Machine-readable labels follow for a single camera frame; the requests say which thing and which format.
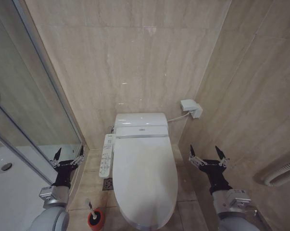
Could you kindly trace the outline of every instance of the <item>power cord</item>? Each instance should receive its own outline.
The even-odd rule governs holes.
[[[167,122],[171,122],[171,121],[174,121],[174,120],[177,120],[177,119],[180,119],[180,118],[186,117],[186,116],[188,116],[190,113],[191,113],[191,111],[189,111],[188,113],[186,113],[186,114],[183,115],[183,116],[180,116],[180,117],[177,117],[177,118],[174,118],[174,119],[170,119],[170,120],[168,120]]]

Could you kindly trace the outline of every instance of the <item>toilet tank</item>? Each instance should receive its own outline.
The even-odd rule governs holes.
[[[114,125],[117,138],[168,136],[164,113],[117,114]]]

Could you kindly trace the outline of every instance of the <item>white pipe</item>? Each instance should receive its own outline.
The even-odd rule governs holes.
[[[267,186],[280,186],[290,180],[290,163],[269,174],[265,179]]]

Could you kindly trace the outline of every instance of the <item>bidet control panel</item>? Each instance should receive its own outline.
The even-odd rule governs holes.
[[[115,134],[106,134],[99,170],[99,177],[109,178],[112,166],[113,143]]]

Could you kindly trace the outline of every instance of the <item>shower enclosure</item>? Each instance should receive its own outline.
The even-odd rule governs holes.
[[[24,10],[0,0],[0,231],[29,228],[57,176],[50,160],[59,148],[74,159],[83,143]]]

